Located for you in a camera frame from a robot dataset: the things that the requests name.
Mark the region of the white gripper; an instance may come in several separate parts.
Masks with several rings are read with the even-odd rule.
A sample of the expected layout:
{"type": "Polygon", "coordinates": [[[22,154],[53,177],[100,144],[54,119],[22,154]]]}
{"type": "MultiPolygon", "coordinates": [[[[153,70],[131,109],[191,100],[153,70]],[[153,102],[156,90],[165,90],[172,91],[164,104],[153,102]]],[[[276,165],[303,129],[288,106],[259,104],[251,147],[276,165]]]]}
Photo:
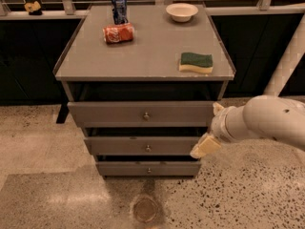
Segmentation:
{"type": "Polygon", "coordinates": [[[190,156],[201,158],[214,153],[223,143],[238,142],[247,137],[247,126],[243,118],[243,107],[224,108],[219,103],[213,104],[213,120],[210,134],[206,133],[193,146],[190,156]]]}

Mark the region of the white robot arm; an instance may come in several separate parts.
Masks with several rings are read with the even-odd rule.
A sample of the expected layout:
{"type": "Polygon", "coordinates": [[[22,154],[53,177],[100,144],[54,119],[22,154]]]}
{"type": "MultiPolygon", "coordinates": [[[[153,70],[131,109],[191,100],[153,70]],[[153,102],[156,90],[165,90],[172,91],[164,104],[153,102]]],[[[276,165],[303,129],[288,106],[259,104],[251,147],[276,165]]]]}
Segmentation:
{"type": "Polygon", "coordinates": [[[272,95],[251,98],[240,107],[213,104],[208,131],[193,146],[190,156],[201,158],[214,153],[223,143],[246,139],[272,139],[305,149],[305,104],[272,95]]]}

